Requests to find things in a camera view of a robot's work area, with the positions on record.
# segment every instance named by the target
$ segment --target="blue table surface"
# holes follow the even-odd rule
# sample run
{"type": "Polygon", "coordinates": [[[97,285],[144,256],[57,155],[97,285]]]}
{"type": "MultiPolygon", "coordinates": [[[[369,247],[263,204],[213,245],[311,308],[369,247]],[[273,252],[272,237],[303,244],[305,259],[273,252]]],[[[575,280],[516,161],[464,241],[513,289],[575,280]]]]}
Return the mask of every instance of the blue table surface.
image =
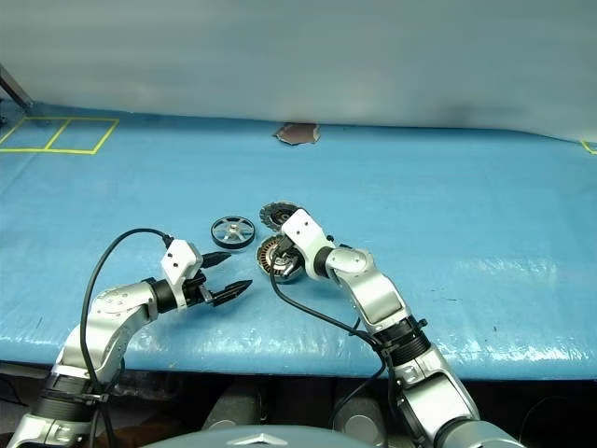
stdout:
{"type": "MultiPolygon", "coordinates": [[[[2,107],[9,123],[0,135],[20,119],[14,105],[2,107]]],[[[317,144],[289,147],[272,137],[280,123],[45,113],[120,122],[93,156],[0,152],[0,359],[54,361],[77,324],[91,269],[117,234],[155,227],[208,252],[218,249],[212,223],[238,215],[256,223],[257,240],[207,271],[207,284],[250,278],[249,291],[218,308],[162,315],[132,339],[128,367],[373,373],[379,361],[367,346],[279,301],[257,267],[257,242],[271,235],[258,211],[287,200],[337,242],[374,255],[462,377],[596,376],[597,156],[579,143],[322,126],[317,144]]],[[[26,139],[19,133],[10,138],[26,139]]],[[[81,122],[63,138],[81,147],[97,135],[81,122]]],[[[160,277],[162,255],[159,239],[132,237],[96,292],[160,277]]],[[[302,278],[284,290],[355,320],[331,283],[302,278]]]]}

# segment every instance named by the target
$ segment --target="yellow tape line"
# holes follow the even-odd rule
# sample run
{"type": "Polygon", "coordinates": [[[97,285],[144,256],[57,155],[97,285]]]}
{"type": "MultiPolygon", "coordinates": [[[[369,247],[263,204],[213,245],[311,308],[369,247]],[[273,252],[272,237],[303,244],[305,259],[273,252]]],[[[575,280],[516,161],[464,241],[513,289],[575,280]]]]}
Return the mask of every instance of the yellow tape line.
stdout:
{"type": "Polygon", "coordinates": [[[88,154],[94,155],[97,151],[100,150],[100,147],[105,143],[107,138],[112,134],[112,132],[116,129],[118,124],[120,123],[119,119],[109,119],[103,117],[23,117],[21,121],[19,121],[15,126],[8,131],[8,133],[0,138],[0,145],[5,142],[20,126],[27,120],[35,120],[35,119],[42,119],[42,120],[63,120],[64,123],[62,126],[50,137],[48,142],[43,147],[0,147],[0,152],[48,152],[48,153],[62,153],[62,154],[88,154]],[[73,121],[108,121],[112,122],[112,125],[108,128],[105,134],[100,138],[100,141],[93,147],[93,149],[79,149],[79,148],[65,148],[65,149],[58,149],[55,147],[51,147],[54,142],[60,137],[60,135],[64,132],[66,127],[73,121]]]}
{"type": "Polygon", "coordinates": [[[584,140],[579,140],[580,144],[582,145],[582,147],[584,147],[590,154],[597,154],[597,150],[595,149],[591,149],[589,144],[587,142],[585,142],[584,140]]]}

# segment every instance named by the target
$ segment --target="white wall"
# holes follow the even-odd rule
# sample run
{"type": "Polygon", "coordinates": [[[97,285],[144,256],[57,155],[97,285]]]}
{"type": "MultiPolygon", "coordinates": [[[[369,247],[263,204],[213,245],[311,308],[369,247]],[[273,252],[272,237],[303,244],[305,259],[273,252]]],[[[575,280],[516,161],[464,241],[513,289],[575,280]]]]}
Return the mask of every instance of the white wall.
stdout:
{"type": "Polygon", "coordinates": [[[597,141],[592,0],[0,0],[37,101],[597,141]]]}

